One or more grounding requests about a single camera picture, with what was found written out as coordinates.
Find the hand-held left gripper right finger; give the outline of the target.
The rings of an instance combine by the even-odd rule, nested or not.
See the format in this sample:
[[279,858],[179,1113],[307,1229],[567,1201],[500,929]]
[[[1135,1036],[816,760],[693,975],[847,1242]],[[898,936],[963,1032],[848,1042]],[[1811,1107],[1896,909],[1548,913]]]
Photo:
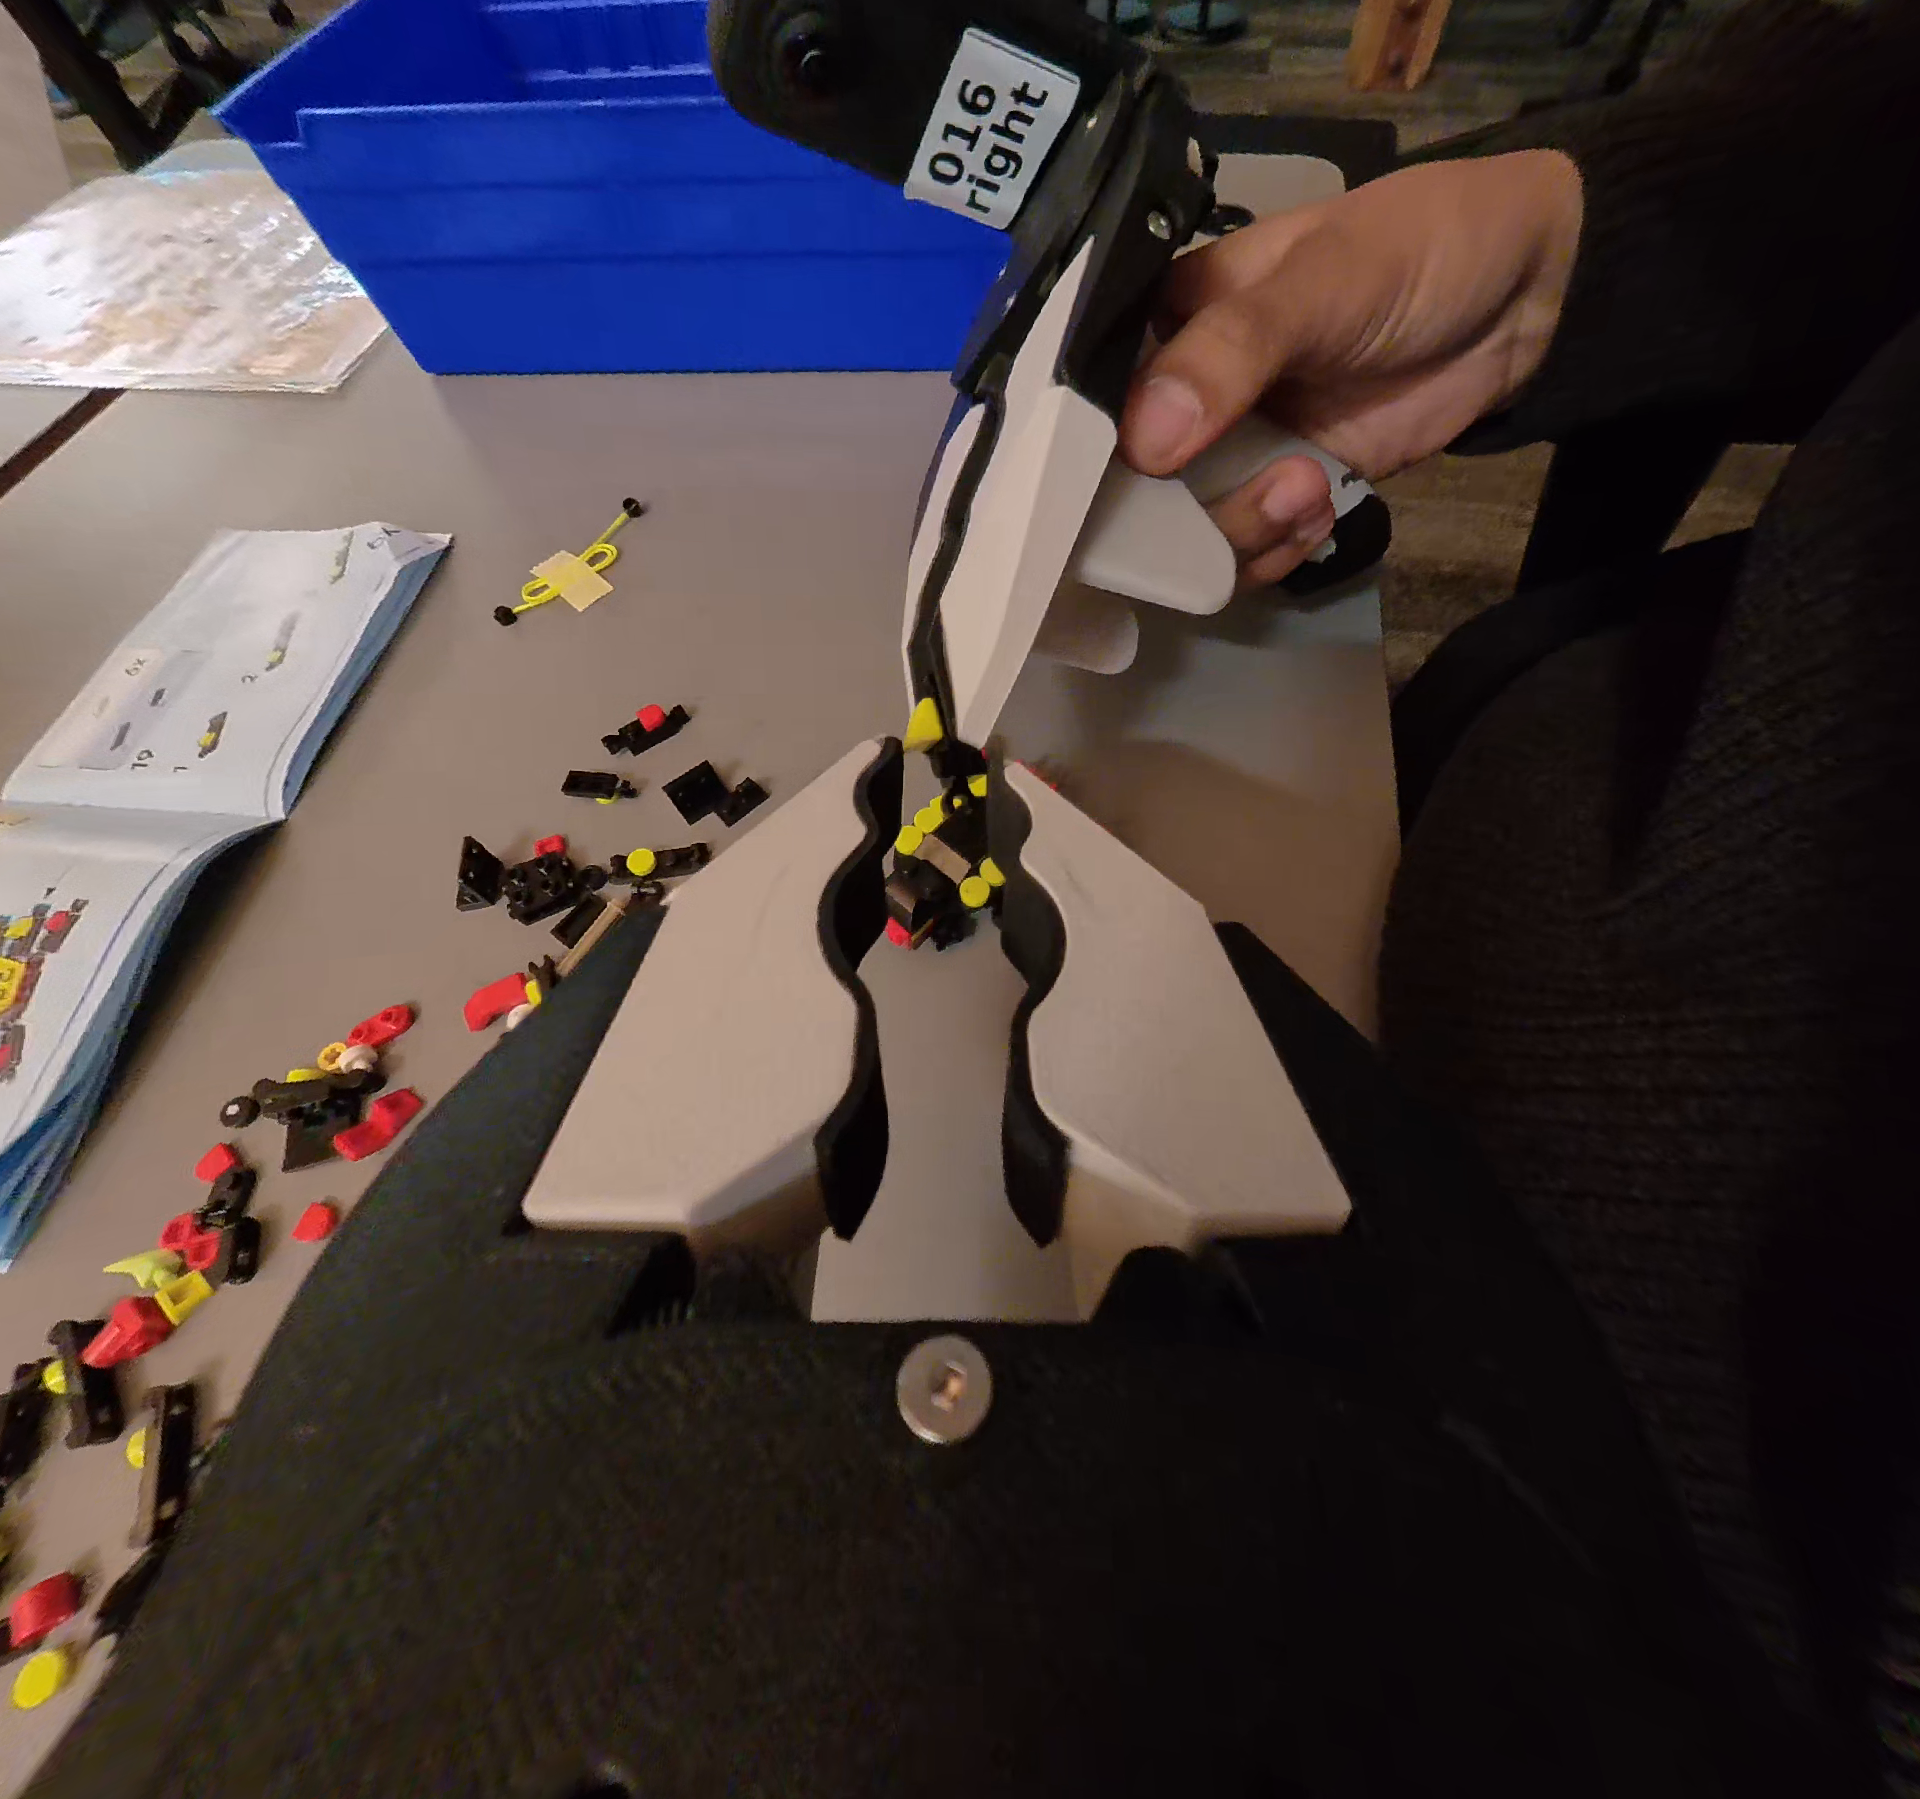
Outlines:
[[1006,1201],[1037,1249],[1338,1235],[1350,1191],[1188,893],[1026,760],[990,774]]

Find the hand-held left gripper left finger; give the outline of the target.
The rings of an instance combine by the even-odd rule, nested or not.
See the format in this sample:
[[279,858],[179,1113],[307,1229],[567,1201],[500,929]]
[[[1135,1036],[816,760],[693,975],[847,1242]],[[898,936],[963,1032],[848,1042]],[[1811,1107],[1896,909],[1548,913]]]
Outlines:
[[857,1235],[889,1150],[879,1006],[903,745],[871,739],[661,909],[524,1191],[539,1229]]

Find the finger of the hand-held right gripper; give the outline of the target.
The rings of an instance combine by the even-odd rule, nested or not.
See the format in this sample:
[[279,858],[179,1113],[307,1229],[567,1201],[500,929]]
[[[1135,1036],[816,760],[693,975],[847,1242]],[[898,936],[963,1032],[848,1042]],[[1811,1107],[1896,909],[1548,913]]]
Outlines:
[[1090,260],[1095,241],[1072,247],[1014,362],[996,439],[940,587],[952,745],[990,739],[1114,461],[1114,417],[1053,380]]
[[937,465],[919,483],[915,505],[915,542],[909,542],[909,587],[903,587],[903,683],[909,683],[909,720],[937,706],[940,723],[952,723],[952,683],[944,683],[944,627],[940,627],[940,596],[966,542],[974,519],[974,486],[981,486],[981,439],[988,439],[988,403],[963,397]]

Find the yellow black lego model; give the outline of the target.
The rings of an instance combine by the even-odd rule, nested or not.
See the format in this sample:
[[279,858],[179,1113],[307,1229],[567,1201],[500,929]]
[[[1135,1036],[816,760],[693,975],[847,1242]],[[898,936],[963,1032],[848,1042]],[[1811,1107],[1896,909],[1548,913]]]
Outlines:
[[903,747],[926,760],[937,792],[903,804],[880,936],[898,945],[963,945],[1006,913],[1031,812],[1014,792],[1006,747],[963,745],[926,673],[915,676]]

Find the person's right forearm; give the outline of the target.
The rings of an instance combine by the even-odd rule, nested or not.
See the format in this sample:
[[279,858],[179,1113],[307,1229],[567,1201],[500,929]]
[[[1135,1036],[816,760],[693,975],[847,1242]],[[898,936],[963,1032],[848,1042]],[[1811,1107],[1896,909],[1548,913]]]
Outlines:
[[1875,365],[1912,448],[1920,0],[1738,0],[1627,94],[1557,104],[1407,166],[1524,146],[1577,162],[1578,247],[1548,362],[1456,452],[1614,417],[1806,439]]

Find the lego instruction booklet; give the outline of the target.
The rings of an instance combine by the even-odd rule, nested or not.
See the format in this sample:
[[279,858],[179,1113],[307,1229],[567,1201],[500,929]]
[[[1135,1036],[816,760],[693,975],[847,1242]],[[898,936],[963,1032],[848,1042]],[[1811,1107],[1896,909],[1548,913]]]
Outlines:
[[0,1270],[101,1113],[155,960],[232,844],[279,828],[447,533],[217,533],[4,780]]

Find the person's right hand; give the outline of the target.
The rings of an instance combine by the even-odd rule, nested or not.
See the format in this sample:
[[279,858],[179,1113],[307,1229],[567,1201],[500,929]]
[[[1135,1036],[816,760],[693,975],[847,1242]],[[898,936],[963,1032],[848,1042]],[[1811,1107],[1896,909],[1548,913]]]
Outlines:
[[1578,247],[1578,172],[1524,146],[1421,162],[1182,247],[1122,412],[1122,461],[1182,476],[1247,412],[1389,483],[1548,362]]

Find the blue plastic bin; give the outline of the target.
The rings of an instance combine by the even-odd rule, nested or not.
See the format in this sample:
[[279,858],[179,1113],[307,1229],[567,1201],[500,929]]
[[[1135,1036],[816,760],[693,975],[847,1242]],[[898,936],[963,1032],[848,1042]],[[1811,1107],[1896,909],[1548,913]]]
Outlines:
[[217,125],[423,372],[952,372],[1014,247],[748,131],[702,0],[349,0]]

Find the person's black knit sweater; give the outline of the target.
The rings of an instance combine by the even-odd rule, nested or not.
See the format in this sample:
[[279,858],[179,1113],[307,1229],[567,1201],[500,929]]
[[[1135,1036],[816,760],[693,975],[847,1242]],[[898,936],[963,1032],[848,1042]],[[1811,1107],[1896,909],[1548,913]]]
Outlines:
[[1912,1790],[1920,538],[1898,328],[1731,538],[1399,693],[1381,1051],[1600,1328],[1789,1790]]

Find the plastic sleeved printed sheet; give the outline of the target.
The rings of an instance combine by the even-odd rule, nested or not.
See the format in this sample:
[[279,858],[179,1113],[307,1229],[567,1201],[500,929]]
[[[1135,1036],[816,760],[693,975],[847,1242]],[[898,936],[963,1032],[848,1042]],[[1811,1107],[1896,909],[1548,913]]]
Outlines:
[[0,241],[0,380],[338,394],[384,312],[268,172],[122,172]]

